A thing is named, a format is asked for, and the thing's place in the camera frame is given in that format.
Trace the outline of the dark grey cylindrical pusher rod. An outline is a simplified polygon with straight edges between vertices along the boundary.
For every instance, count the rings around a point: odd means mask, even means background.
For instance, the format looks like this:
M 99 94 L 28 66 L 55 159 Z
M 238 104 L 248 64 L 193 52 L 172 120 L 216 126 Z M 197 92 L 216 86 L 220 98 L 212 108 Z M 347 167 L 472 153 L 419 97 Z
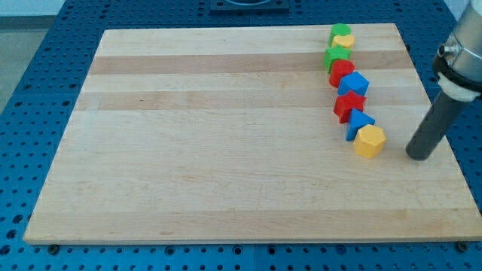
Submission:
M 429 158 L 467 105 L 441 91 L 408 142 L 407 155 L 413 160 Z

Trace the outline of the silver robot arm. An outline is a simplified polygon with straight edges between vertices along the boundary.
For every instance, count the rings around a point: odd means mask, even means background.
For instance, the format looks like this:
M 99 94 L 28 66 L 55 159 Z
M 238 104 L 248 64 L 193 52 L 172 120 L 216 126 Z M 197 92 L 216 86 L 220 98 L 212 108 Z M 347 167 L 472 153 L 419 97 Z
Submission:
M 441 91 L 407 143 L 413 160 L 426 160 L 450 127 L 481 97 L 481 0 L 471 0 L 432 62 Z

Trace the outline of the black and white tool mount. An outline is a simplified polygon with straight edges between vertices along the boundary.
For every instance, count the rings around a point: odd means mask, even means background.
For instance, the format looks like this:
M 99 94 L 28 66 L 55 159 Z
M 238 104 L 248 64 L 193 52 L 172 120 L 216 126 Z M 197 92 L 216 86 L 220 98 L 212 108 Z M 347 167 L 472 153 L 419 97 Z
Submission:
M 448 66 L 445 58 L 436 56 L 432 61 L 432 70 L 439 86 L 450 98 L 458 102 L 473 102 L 481 98 L 481 83 L 457 74 Z

